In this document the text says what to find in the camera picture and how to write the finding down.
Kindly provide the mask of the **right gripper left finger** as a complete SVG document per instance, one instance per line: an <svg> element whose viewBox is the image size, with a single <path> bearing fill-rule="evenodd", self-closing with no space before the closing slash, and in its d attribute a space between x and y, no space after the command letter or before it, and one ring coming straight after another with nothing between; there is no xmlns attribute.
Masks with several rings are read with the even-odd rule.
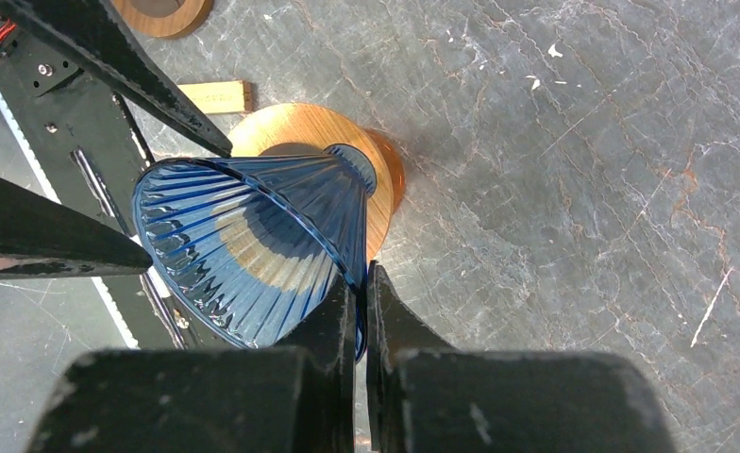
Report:
<svg viewBox="0 0 740 453"><path fill-rule="evenodd" d="M49 396L30 452L350 452L355 308L342 278L276 344L100 350Z"/></svg>

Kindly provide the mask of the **blue glass dripper cone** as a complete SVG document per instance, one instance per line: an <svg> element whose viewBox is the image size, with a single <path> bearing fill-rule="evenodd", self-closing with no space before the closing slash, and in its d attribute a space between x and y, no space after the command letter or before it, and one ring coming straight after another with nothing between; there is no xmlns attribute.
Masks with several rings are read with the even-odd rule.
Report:
<svg viewBox="0 0 740 453"><path fill-rule="evenodd" d="M367 280L377 173L358 148L164 159L136 182L139 241L167 288L216 337L262 348L290 333L333 282Z"/></svg>

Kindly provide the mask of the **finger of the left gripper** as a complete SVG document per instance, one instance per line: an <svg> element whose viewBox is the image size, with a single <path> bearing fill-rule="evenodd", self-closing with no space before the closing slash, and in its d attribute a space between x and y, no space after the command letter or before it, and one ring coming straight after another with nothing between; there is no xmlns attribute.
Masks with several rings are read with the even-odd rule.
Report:
<svg viewBox="0 0 740 453"><path fill-rule="evenodd" d="M138 275L152 264L126 235L0 177L0 280Z"/></svg>
<svg viewBox="0 0 740 453"><path fill-rule="evenodd" d="M147 56L110 1L0 0L0 15L188 140L230 155L227 135Z"/></svg>

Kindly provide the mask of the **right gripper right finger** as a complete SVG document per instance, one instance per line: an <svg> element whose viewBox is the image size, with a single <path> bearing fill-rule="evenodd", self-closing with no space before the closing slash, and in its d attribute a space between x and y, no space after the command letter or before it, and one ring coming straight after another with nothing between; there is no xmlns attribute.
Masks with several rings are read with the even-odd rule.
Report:
<svg viewBox="0 0 740 453"><path fill-rule="evenodd" d="M466 351L367 278L367 393L379 452L672 452L647 379L596 351Z"/></svg>

